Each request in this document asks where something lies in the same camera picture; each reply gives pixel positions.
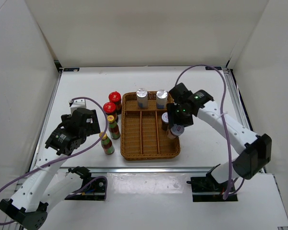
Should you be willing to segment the dark spice jar white lid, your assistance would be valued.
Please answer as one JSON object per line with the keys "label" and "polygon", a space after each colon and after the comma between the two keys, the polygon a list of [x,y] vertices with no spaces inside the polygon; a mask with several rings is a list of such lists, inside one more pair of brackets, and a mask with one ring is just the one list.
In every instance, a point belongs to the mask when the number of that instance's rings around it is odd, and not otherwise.
{"label": "dark spice jar white lid", "polygon": [[167,131],[168,129],[168,113],[167,112],[164,112],[161,116],[161,121],[162,121],[162,126],[161,128],[164,130],[164,131]]}

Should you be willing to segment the pink spice jar white lid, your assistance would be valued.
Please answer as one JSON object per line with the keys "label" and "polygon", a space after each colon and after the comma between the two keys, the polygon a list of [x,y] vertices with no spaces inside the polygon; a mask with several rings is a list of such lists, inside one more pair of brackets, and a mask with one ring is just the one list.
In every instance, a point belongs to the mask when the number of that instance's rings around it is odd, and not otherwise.
{"label": "pink spice jar white lid", "polygon": [[184,129],[185,128],[182,125],[173,125],[172,128],[169,128],[167,130],[167,137],[169,139],[175,139],[175,138],[179,137],[181,134],[183,134]]}

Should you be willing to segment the yellow cap sauce bottle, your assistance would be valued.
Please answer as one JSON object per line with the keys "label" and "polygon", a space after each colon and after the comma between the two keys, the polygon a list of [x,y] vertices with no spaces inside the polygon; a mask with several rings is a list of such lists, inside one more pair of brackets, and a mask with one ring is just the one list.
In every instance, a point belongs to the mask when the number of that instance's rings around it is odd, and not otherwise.
{"label": "yellow cap sauce bottle", "polygon": [[119,139],[120,138],[120,130],[119,126],[114,118],[113,115],[107,116],[108,120],[108,130],[110,132],[110,136],[112,139]]}
{"label": "yellow cap sauce bottle", "polygon": [[107,155],[113,154],[115,149],[107,134],[105,132],[100,132],[99,136],[101,137],[101,146],[104,150],[104,153]]}

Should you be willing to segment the yellow cap sauce bottle front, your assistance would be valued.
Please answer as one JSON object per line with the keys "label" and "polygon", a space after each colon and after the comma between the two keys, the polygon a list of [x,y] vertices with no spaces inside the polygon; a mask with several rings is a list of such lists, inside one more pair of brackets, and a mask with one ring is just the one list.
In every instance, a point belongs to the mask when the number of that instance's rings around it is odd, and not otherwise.
{"label": "yellow cap sauce bottle front", "polygon": [[101,146],[104,150],[104,153],[107,155],[113,154],[115,149],[107,134],[105,132],[100,132],[99,136],[101,137]]}

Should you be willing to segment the silver cap white shaker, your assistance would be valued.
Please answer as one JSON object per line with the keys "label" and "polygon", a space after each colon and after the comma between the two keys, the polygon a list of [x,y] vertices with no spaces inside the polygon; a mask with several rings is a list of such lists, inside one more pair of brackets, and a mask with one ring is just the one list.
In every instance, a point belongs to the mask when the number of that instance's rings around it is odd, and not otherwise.
{"label": "silver cap white shaker", "polygon": [[166,90],[158,90],[156,92],[157,109],[166,109],[167,101],[168,101],[168,92]]}
{"label": "silver cap white shaker", "polygon": [[148,108],[148,91],[144,88],[139,88],[136,91],[136,98],[139,108],[147,109]]}

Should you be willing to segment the silver cap white shaker front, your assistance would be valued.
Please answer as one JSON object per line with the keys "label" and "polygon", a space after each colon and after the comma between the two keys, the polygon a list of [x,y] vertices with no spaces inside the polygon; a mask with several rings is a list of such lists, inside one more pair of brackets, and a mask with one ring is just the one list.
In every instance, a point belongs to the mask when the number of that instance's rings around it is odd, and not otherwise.
{"label": "silver cap white shaker front", "polygon": [[144,88],[139,88],[136,91],[136,98],[139,108],[147,109],[148,108],[148,91]]}

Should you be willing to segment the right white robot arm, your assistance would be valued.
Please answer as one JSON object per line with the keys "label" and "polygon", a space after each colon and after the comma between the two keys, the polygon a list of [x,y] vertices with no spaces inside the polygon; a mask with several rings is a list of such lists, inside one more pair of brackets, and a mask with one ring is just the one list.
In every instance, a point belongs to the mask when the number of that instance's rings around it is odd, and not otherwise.
{"label": "right white robot arm", "polygon": [[206,174],[206,187],[218,191],[224,183],[236,178],[251,179],[271,160],[272,139],[247,129],[230,115],[224,113],[214,98],[204,90],[195,93],[183,83],[174,86],[169,95],[174,100],[167,105],[168,127],[171,131],[179,126],[193,125],[197,117],[209,124],[227,141],[238,157],[229,156],[228,162],[213,167]]}

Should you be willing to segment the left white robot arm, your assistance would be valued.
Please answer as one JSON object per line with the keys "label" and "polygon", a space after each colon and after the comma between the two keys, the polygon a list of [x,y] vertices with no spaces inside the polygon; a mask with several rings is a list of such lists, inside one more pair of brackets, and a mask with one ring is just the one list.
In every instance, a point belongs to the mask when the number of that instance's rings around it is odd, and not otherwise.
{"label": "left white robot arm", "polygon": [[49,186],[66,157],[88,136],[100,133],[95,110],[77,108],[70,115],[62,115],[61,119],[47,139],[31,175],[11,198],[0,201],[0,210],[27,230],[41,228],[56,204],[70,193],[85,192],[91,186],[91,174],[85,167],[69,170],[64,179]]}

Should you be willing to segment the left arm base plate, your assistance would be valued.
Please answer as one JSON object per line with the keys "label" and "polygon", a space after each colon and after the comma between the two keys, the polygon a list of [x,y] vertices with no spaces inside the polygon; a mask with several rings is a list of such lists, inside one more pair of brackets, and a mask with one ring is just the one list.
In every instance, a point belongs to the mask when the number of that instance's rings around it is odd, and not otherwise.
{"label": "left arm base plate", "polygon": [[105,176],[84,179],[80,191],[68,195],[65,200],[105,201],[107,198],[108,180]]}

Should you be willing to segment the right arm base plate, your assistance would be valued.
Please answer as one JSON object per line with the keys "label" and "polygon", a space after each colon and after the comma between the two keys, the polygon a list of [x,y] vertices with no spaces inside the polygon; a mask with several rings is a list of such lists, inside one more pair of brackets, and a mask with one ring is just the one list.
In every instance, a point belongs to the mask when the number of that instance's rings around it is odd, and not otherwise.
{"label": "right arm base plate", "polygon": [[206,180],[206,177],[191,177],[190,180],[186,181],[191,186],[192,190],[192,201],[198,202],[237,202],[238,197],[233,194],[236,190],[233,186],[229,192],[226,200],[223,199],[225,194],[226,186],[218,185],[215,186]]}

